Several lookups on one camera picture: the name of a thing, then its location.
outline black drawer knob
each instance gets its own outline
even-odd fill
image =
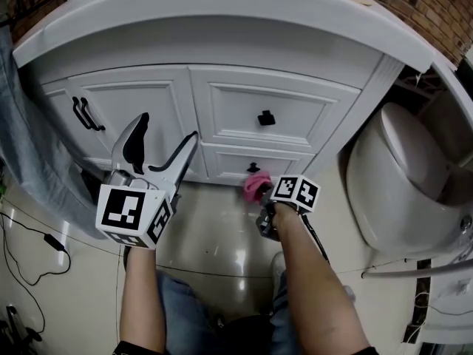
[[[258,121],[261,126],[274,125],[276,120],[269,110],[263,110],[263,114],[258,116]]]
[[[250,163],[250,168],[247,169],[247,171],[251,172],[252,174],[254,174],[255,172],[258,172],[259,170],[261,170],[261,169],[256,167],[256,163],[254,163],[254,162]]]

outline white countertop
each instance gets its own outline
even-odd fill
[[[365,44],[420,72],[427,71],[436,56],[436,50],[414,30],[374,5],[366,7],[350,0],[69,0],[37,23],[17,43],[13,56],[18,67],[23,67],[89,34],[139,21],[186,16],[300,24]]]

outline black sleeve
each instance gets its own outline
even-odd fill
[[[146,348],[133,345],[132,343],[124,342],[118,343],[117,348],[113,351],[113,355],[161,355],[158,352],[147,350]]]
[[[378,352],[374,347],[368,347],[360,352],[357,352],[355,355],[378,355]]]

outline brick wall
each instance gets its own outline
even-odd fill
[[[41,0],[21,0],[22,10]],[[473,39],[473,0],[377,0],[420,33],[454,64],[470,48]],[[34,24],[65,0],[53,0],[37,13],[17,22],[12,29],[17,41]],[[17,11],[16,0],[8,0],[8,12]]]
[[[473,0],[376,0],[458,65],[473,40]]]

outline tiled floor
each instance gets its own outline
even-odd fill
[[[363,280],[361,270],[401,270],[414,262],[383,257],[362,240],[344,193],[338,165],[316,178],[321,196],[310,221],[318,232],[333,268],[355,292],[355,306],[370,342],[380,354],[410,354],[416,346],[400,343],[412,316],[414,280]],[[229,319],[255,314],[270,303],[270,262],[281,251],[278,243],[259,236],[254,221],[257,206],[241,199],[238,189],[185,183],[178,213],[160,239],[158,268],[189,283],[211,311]],[[121,248],[95,240],[44,211],[15,185],[10,186],[3,211],[27,226],[49,232],[66,243],[72,268],[62,276],[47,276],[29,288],[47,321],[44,354],[110,354],[118,340],[118,318],[124,281]],[[24,276],[34,280],[47,270],[67,267],[36,233],[5,220],[8,245]],[[23,321],[36,329],[41,314],[31,297],[9,274],[0,259],[0,307],[14,304]]]

